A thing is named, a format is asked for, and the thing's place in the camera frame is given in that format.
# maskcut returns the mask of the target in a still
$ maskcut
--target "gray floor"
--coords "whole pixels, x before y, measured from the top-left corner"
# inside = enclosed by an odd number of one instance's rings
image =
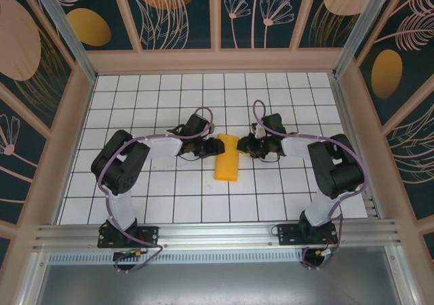
[[[51,266],[40,305],[400,304],[381,248],[341,249],[324,270],[300,263]]]

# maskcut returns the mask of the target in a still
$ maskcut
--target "wooden frame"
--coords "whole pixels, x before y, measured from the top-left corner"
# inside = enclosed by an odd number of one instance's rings
[[[340,83],[372,176],[371,184],[384,211],[383,218],[396,220],[403,249],[421,296],[426,300],[433,299],[434,268],[422,246],[420,231],[434,227],[434,221],[431,217],[416,220],[372,99],[354,59]]]
[[[278,49],[222,49],[221,0],[210,0],[210,49],[145,50],[140,44],[128,0],[117,0],[117,3],[134,49],[89,51],[88,55],[95,69],[104,75],[137,74],[157,70],[330,70],[342,51],[341,47],[298,48],[313,0],[302,0],[290,45],[288,48]]]

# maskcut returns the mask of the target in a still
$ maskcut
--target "metal bracket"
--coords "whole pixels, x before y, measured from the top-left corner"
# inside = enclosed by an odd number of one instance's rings
[[[144,242],[157,244],[158,230],[159,228],[157,226],[138,226],[137,236],[139,239],[143,239]],[[143,245],[137,242],[126,239],[123,235],[114,235],[111,227],[100,228],[98,249],[139,248],[142,246]]]
[[[277,225],[277,236],[279,245],[325,245],[327,238],[333,243],[338,242],[336,227],[333,223],[322,225],[315,234],[310,234],[308,238],[303,236],[299,224],[279,224]]]

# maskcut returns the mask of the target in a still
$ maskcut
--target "white grid mat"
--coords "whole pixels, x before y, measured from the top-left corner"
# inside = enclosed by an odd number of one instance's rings
[[[69,178],[58,223],[101,224],[103,194],[90,165],[118,129],[134,136],[163,133],[186,123],[198,106],[209,106],[216,131],[240,138],[254,122],[253,101],[279,113],[287,132],[333,136],[342,133],[325,73],[225,73],[101,76]],[[263,163],[239,158],[238,182],[214,179],[215,158],[147,161],[132,189],[139,223],[200,223],[297,220],[317,185],[309,162],[282,157]],[[345,201],[345,218],[366,218],[361,196]]]

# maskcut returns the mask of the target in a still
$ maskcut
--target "yellow block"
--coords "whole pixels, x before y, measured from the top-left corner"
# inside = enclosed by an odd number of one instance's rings
[[[218,138],[224,143],[224,153],[216,157],[216,171],[214,178],[219,181],[238,181],[238,137],[219,134]]]

